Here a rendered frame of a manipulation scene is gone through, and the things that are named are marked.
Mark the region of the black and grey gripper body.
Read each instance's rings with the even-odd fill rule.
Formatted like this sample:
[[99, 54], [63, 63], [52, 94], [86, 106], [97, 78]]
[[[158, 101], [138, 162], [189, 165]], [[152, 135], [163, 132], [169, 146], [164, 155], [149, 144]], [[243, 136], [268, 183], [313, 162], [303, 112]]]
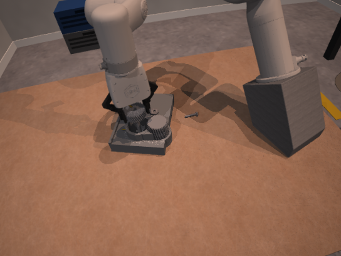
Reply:
[[113, 74], [105, 69], [108, 91], [118, 109], [144, 100], [151, 94], [144, 66], [138, 61], [134, 70], [124, 74]]

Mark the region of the grey toothed gear with yellow arrow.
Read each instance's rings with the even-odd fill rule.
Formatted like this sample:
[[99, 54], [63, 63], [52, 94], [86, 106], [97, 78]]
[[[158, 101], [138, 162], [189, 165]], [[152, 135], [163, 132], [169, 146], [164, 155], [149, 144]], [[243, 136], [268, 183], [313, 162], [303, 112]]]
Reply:
[[137, 123], [145, 118], [146, 109], [143, 104], [136, 102], [124, 108], [124, 113], [128, 122]]

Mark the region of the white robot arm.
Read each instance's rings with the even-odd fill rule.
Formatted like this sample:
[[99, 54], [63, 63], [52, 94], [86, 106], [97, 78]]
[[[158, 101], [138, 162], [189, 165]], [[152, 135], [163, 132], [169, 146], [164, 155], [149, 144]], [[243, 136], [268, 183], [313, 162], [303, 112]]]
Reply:
[[[292, 56], [280, 0], [224, 0], [246, 3], [246, 17], [260, 75], [258, 83], [283, 80], [298, 74], [307, 55]], [[114, 4], [115, 3], [115, 4]], [[101, 70], [131, 72], [138, 65], [132, 32], [148, 14], [146, 0], [86, 0], [85, 17], [94, 28], [103, 62]]]

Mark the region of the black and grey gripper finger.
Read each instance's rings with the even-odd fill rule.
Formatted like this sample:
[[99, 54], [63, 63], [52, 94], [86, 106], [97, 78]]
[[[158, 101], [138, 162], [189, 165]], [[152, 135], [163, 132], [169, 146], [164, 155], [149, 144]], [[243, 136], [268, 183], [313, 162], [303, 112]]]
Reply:
[[149, 80], [148, 80], [148, 82], [149, 82], [151, 94], [150, 94], [150, 96], [149, 96], [148, 98], [142, 100], [142, 103], [143, 103], [143, 105], [145, 106], [146, 112], [149, 114], [149, 113], [150, 113], [150, 111], [149, 111], [149, 109], [150, 109], [150, 99], [151, 99], [152, 96], [154, 95], [154, 92], [157, 90], [158, 86], [157, 86], [157, 84], [154, 83], [154, 82], [151, 82], [151, 81], [149, 81]]
[[107, 97], [102, 103], [103, 108], [111, 110], [112, 112], [117, 112], [120, 116], [120, 119], [123, 120], [125, 123], [127, 123], [127, 119], [123, 111], [123, 108], [120, 108], [120, 109], [116, 108], [114, 104], [110, 104], [111, 101], [112, 99], [111, 99], [110, 93], [108, 93]]

